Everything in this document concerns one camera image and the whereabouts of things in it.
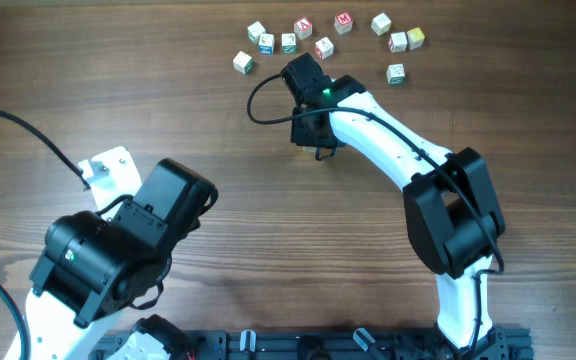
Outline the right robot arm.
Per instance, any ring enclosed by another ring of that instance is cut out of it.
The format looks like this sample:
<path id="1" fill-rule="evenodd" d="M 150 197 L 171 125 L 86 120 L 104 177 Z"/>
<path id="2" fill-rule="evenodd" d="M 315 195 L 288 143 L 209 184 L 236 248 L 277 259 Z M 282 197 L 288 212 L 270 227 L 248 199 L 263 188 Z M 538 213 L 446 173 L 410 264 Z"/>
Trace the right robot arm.
<path id="1" fill-rule="evenodd" d="M 349 145 L 402 191 L 409 242 L 436 275 L 437 325 L 457 350 L 475 354 L 491 330 L 487 277 L 502 260 L 505 231 L 483 157 L 471 148 L 454 153 L 417 135 L 388 114 L 349 75 L 325 75 L 308 53 L 290 61 L 280 78 L 295 100 L 291 141 L 318 151 Z"/>

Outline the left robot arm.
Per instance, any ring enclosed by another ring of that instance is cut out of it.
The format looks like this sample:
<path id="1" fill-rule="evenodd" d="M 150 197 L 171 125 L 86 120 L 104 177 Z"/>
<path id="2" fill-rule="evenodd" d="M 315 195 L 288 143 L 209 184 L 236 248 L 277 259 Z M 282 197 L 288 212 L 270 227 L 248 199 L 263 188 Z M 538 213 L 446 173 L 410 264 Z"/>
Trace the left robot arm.
<path id="1" fill-rule="evenodd" d="M 135 193 L 56 220 L 30 274 L 25 324 L 7 358 L 87 358 L 125 308 L 163 287 L 173 249 L 217 198 L 212 182 L 166 158 Z"/>

